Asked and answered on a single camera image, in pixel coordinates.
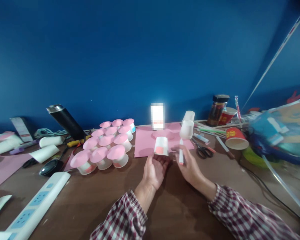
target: power strip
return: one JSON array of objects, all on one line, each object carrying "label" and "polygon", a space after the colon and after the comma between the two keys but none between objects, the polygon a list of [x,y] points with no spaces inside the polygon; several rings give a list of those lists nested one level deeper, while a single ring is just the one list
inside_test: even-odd
[{"label": "power strip", "polygon": [[8,240],[27,240],[44,214],[70,178],[67,172],[54,173],[28,205],[7,228],[12,233]]}]

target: yellow tool handle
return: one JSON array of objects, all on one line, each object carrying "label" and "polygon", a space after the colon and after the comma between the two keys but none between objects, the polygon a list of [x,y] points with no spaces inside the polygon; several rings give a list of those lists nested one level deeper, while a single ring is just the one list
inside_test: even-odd
[{"label": "yellow tool handle", "polygon": [[83,142],[84,142],[83,139],[77,140],[77,141],[72,141],[72,142],[68,142],[68,143],[67,143],[67,146],[68,146],[68,147],[74,147],[74,146],[77,146],[77,145],[79,144],[79,141],[80,141],[81,144],[83,144]]}]

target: plaid sleeve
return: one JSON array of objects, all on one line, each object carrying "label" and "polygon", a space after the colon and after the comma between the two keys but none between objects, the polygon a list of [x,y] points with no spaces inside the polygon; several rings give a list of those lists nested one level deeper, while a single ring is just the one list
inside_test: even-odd
[{"label": "plaid sleeve", "polygon": [[142,239],[147,216],[133,191],[125,193],[112,206],[106,220],[91,234],[96,239]]},{"label": "plaid sleeve", "polygon": [[209,210],[236,239],[300,239],[272,210],[244,199],[230,187],[217,185]]}]

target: blurred phone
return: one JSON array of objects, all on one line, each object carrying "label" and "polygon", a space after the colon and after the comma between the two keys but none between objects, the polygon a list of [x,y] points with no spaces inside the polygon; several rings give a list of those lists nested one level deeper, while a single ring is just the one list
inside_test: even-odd
[{"label": "blurred phone", "polygon": [[153,130],[164,129],[164,104],[151,104],[151,126]]}]

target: pink paper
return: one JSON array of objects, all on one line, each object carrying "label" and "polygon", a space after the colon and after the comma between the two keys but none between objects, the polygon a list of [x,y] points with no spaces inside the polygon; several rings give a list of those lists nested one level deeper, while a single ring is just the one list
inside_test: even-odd
[{"label": "pink paper", "polygon": [[73,151],[71,151],[70,158],[69,158],[69,160],[68,160],[68,162],[67,162],[67,164],[66,164],[66,166],[65,166],[65,168],[64,168],[64,170],[63,170],[64,172],[73,169],[73,167],[71,167],[71,165],[70,165],[70,162],[71,162],[71,160],[73,159],[73,157],[74,157]]},{"label": "pink paper", "polygon": [[[179,132],[181,129],[180,123],[167,123],[165,124],[165,131],[172,134],[172,138],[168,140],[169,152],[172,147],[178,145],[180,142]],[[147,157],[154,152],[154,146],[156,144],[156,134],[153,135],[155,131],[152,130],[151,126],[137,127],[136,129],[136,147],[134,150],[134,157]],[[194,149],[193,144],[190,140],[184,140],[183,145],[188,149]]]},{"label": "pink paper", "polygon": [[30,154],[21,154],[0,157],[3,160],[0,162],[0,185],[7,180],[12,174],[14,174],[22,165],[31,159]]}]

